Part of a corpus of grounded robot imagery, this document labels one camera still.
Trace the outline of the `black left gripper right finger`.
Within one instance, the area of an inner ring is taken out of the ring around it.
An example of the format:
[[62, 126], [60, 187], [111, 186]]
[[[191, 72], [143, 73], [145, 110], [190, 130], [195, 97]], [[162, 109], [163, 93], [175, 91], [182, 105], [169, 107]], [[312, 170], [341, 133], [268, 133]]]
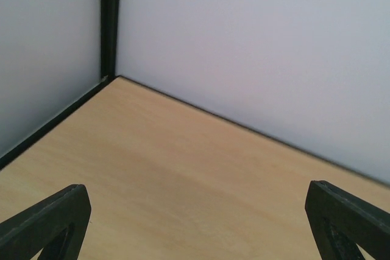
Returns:
[[321, 180], [311, 181], [305, 211], [322, 259], [389, 259], [389, 213]]

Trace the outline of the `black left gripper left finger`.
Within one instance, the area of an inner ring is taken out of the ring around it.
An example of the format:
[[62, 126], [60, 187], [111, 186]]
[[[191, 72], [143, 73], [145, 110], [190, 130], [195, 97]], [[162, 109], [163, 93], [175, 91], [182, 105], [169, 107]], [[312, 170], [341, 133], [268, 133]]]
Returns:
[[83, 184], [71, 184], [1, 222], [1, 259], [77, 259], [91, 215]]

